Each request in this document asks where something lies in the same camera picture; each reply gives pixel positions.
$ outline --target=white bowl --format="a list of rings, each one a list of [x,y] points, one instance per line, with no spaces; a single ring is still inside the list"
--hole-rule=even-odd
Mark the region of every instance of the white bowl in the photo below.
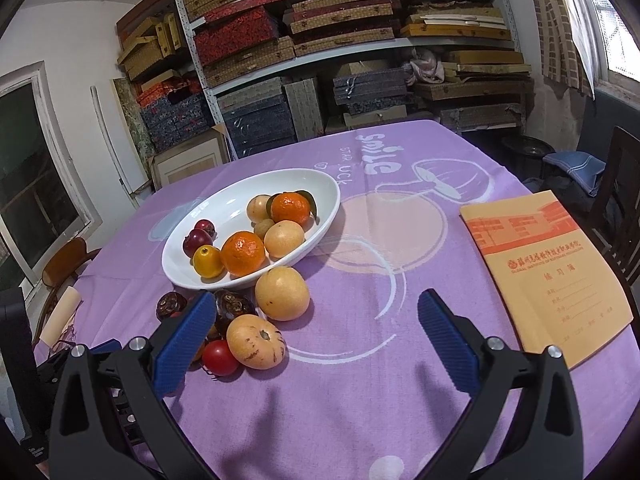
[[[198,220],[211,220],[218,236],[213,245],[221,249],[226,240],[238,231],[254,231],[246,215],[246,206],[257,195],[273,195],[284,191],[306,190],[316,200],[318,220],[305,233],[305,242],[279,260],[267,258],[262,268],[238,278],[225,272],[215,280],[206,280],[193,269],[182,250],[184,237]],[[326,173],[316,170],[277,170],[251,176],[220,190],[193,209],[169,235],[162,251],[162,270],[175,285],[192,290],[238,290],[252,286],[273,267],[290,267],[298,263],[320,242],[340,207],[338,183]]]

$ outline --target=black stool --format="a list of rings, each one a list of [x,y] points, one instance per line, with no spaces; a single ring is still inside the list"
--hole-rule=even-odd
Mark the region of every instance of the black stool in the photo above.
[[[528,178],[544,178],[545,158],[556,150],[546,142],[521,135],[504,136],[500,142],[509,150],[510,164],[507,169],[522,182]]]

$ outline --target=red fruit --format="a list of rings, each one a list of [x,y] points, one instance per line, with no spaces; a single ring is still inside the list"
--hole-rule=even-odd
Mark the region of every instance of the red fruit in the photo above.
[[[211,238],[216,237],[216,228],[211,220],[198,220],[197,224],[193,228],[202,229]]]
[[[205,346],[202,363],[212,374],[221,377],[231,375],[240,366],[224,340],[213,341]]]
[[[182,242],[182,250],[188,257],[193,258],[196,251],[203,245],[213,245],[213,240],[202,229],[192,229]]]

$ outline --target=yellow booklet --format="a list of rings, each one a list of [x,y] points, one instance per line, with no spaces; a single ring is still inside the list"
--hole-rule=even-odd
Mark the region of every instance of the yellow booklet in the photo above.
[[[631,322],[620,282],[551,191],[466,205],[460,215],[525,351],[556,345],[572,368]]]

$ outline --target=table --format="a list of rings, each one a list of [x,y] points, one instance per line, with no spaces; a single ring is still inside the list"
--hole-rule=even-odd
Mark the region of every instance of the table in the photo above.
[[[126,344],[149,336],[159,324],[158,299],[173,289],[161,267],[172,228],[198,202],[238,180],[295,167],[334,177],[342,208],[318,248],[296,265],[312,304],[301,319],[278,324],[289,345],[285,364],[245,370],[228,383],[203,370],[188,372],[184,386],[165,401],[223,479],[413,479],[468,401],[418,324],[420,293],[435,288],[483,335],[517,348],[459,211],[463,203],[528,191],[439,124],[407,122],[310,140],[160,190],[76,283],[84,298],[76,341]],[[572,378],[587,474],[640,399],[640,351],[631,330]],[[495,457],[516,402],[512,392],[480,465]]]

